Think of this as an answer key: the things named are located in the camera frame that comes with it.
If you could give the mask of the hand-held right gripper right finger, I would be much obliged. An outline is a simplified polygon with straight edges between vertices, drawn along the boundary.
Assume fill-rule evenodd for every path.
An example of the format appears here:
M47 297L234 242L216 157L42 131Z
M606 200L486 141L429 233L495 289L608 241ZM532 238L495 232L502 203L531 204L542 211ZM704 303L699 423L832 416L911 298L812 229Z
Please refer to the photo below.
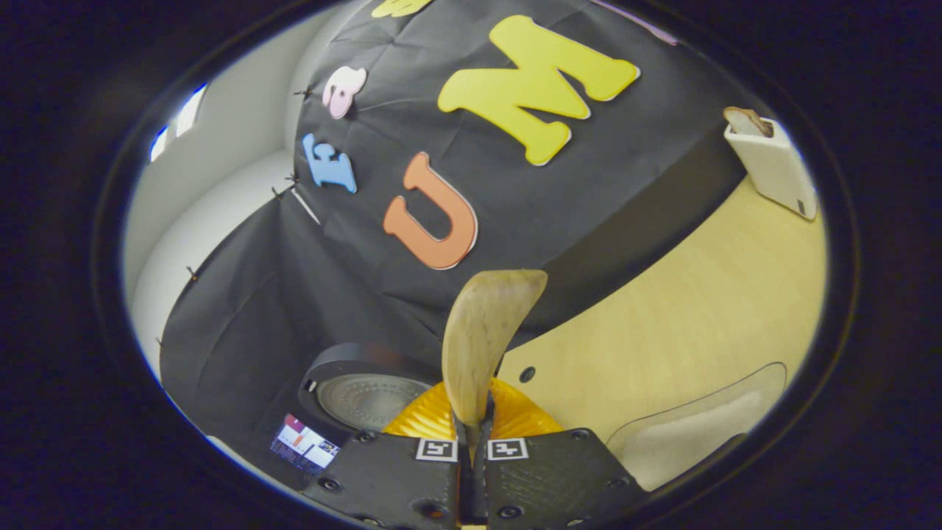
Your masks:
M473 507L490 529L601 529L633 520L648 493L588 428L562 428L492 379L475 452Z

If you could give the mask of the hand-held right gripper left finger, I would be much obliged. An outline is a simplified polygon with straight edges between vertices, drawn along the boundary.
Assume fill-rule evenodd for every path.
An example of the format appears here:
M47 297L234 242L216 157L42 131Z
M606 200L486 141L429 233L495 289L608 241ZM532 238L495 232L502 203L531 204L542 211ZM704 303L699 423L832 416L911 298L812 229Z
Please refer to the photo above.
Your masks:
M383 430L356 431L303 496L370 529L458 529L467 446L437 383Z

